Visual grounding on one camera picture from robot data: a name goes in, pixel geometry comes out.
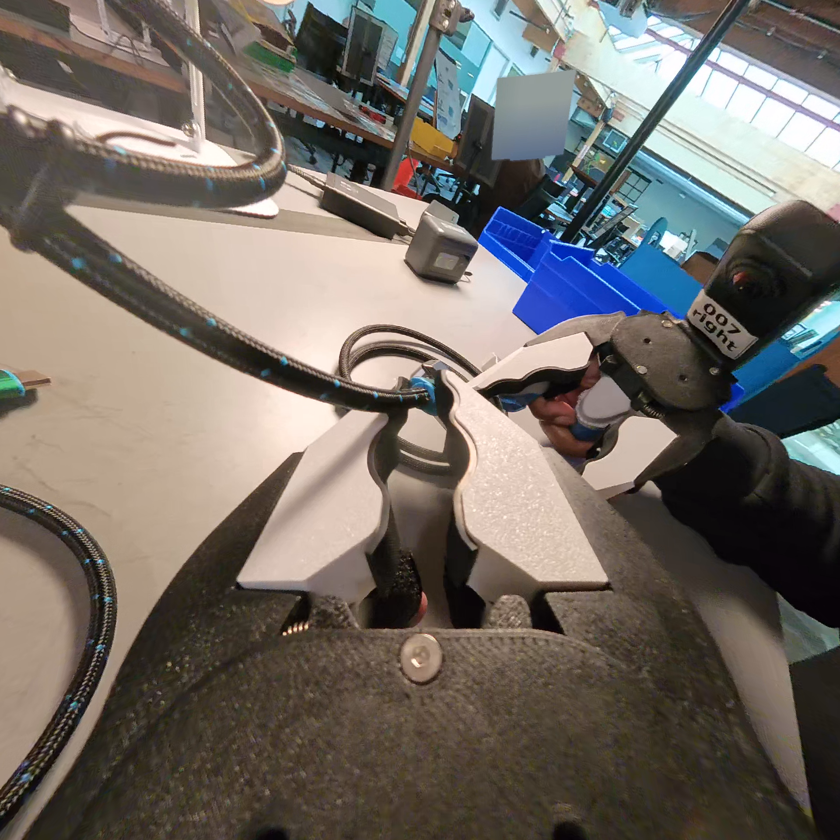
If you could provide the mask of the blue bin with dividers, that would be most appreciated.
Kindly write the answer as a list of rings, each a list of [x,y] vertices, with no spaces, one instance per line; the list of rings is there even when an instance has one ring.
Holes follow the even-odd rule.
[[[559,240],[547,229],[499,206],[478,238],[479,245],[529,283]]]

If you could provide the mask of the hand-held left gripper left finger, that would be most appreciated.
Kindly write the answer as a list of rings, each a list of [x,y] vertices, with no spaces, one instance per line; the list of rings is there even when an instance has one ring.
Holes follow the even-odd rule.
[[[387,415],[350,412],[303,452],[238,573],[246,590],[361,602],[375,588],[368,556],[390,507],[374,451]]]

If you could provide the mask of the grey metal pole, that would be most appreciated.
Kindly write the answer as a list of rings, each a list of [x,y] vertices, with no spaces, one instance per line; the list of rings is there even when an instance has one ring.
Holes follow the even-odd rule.
[[[395,139],[381,179],[380,188],[390,192],[398,168],[408,152],[408,144],[415,118],[427,87],[427,80],[444,35],[453,34],[461,20],[463,7],[458,1],[424,2],[409,44],[406,69],[413,69],[402,117],[395,132]]]

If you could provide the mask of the person's right hand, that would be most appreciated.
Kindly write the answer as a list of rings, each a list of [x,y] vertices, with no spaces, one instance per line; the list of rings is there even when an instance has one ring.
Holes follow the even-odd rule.
[[[591,389],[599,380],[597,360],[592,360],[581,383],[570,392],[554,395],[549,399],[540,396],[529,409],[539,421],[541,429],[553,449],[567,459],[586,459],[593,444],[572,435],[571,427],[576,422],[576,407],[583,392]]]

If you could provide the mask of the blue partition panel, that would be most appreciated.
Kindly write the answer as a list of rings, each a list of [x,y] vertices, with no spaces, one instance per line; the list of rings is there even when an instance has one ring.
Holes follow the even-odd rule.
[[[679,319],[686,316],[702,286],[678,262],[651,245],[636,248],[620,265],[619,270],[659,299]]]

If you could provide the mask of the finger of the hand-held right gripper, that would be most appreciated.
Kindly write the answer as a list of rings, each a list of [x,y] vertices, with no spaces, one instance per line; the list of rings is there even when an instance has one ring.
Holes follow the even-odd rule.
[[[600,494],[624,494],[677,438],[660,419],[632,408],[631,399],[610,377],[583,391],[575,408],[573,437],[588,445],[572,461]]]
[[[486,399],[506,412],[518,412],[538,397],[548,398],[577,388],[595,349],[608,342],[625,313],[592,314],[563,321],[471,381]]]

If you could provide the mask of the black hdmi switch box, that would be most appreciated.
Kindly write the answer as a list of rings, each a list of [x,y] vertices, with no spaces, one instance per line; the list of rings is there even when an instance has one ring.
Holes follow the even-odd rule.
[[[452,358],[432,358],[420,363],[416,374],[417,376],[434,383],[435,375],[448,371],[454,374],[462,382],[470,383],[480,374],[487,372],[500,360],[499,356],[492,354],[483,365],[475,366],[470,362],[467,364],[459,363]]]

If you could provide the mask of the yellow box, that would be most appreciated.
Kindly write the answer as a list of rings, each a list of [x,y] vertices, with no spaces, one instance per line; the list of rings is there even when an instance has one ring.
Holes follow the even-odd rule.
[[[453,140],[420,118],[414,120],[410,144],[413,150],[421,151],[439,160],[450,159],[455,147]]]

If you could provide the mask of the black monitor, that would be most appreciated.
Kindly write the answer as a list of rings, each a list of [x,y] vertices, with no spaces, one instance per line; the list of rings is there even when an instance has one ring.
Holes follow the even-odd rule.
[[[308,2],[295,37],[297,65],[322,81],[335,83],[348,33],[346,25]]]
[[[454,161],[459,178],[488,188],[495,186],[501,168],[492,156],[495,114],[494,107],[477,95],[470,97]]]
[[[357,91],[374,85],[377,74],[387,69],[396,41],[394,27],[375,17],[363,3],[355,3],[339,64],[347,89]]]

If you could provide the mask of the person's right forearm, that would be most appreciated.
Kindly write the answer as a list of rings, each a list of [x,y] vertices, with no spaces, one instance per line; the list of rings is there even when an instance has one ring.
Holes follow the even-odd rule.
[[[719,559],[839,627],[837,475],[794,460],[767,430],[724,416],[696,457],[654,483],[668,511]]]

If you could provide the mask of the grey cube charger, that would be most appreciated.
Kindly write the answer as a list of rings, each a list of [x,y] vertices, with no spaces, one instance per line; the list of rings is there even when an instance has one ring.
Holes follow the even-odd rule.
[[[456,285],[478,247],[475,237],[459,224],[426,212],[419,219],[404,261],[417,277]]]

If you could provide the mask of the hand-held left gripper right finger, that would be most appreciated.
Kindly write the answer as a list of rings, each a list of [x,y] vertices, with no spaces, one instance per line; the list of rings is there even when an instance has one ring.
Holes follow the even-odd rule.
[[[452,371],[438,418],[455,480],[445,579],[483,602],[594,592],[608,577],[538,442]]]

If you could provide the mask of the flat grey power brick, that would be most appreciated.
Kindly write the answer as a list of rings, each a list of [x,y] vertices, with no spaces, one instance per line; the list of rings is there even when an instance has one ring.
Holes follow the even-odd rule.
[[[413,233],[392,202],[335,173],[326,174],[319,205],[330,214],[381,238],[391,240]]]

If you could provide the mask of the large blue bin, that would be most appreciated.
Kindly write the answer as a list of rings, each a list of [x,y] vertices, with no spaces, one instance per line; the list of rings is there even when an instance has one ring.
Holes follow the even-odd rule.
[[[688,323],[692,304],[678,318],[619,268],[564,246],[542,260],[512,312],[538,334],[581,316],[623,312],[611,338],[595,350],[603,377],[620,386],[634,411],[657,419],[719,407],[728,412],[746,391],[703,329]]]

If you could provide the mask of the black slanted pole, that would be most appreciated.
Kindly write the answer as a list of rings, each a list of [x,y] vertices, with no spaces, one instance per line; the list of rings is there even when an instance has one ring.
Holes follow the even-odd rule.
[[[565,244],[574,243],[579,237],[582,228],[599,213],[610,194],[611,188],[617,184],[620,176],[630,165],[636,153],[641,150],[645,141],[655,131],[666,113],[679,99],[693,76],[696,75],[698,69],[706,62],[712,50],[718,46],[724,35],[734,25],[748,5],[748,1],[730,1],[724,8],[715,21],[715,24],[702,37],[699,45],[690,52],[684,65],[657,99],[634,134],[629,138],[625,148],[616,157],[613,165],[586,197],[585,204],[582,206],[580,212],[574,216],[563,231],[561,236],[562,242]]]

